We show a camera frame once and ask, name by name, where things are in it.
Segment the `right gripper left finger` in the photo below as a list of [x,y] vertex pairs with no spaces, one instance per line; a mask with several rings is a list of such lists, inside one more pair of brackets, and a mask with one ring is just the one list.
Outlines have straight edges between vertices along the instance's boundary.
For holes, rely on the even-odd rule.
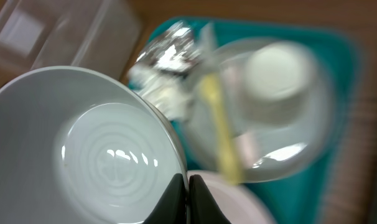
[[175,174],[143,224],[184,224],[186,219],[186,189],[182,174]]

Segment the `grey bowl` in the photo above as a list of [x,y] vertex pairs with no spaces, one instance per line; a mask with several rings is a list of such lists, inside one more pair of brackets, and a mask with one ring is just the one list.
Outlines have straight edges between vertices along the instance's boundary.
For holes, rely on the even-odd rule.
[[122,83],[69,66],[0,89],[0,223],[143,223],[187,164],[167,118]]

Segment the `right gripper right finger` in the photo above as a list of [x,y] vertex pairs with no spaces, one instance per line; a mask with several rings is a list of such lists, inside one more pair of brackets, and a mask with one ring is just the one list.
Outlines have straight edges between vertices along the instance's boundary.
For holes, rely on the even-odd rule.
[[231,224],[198,174],[189,178],[189,202],[192,224]]

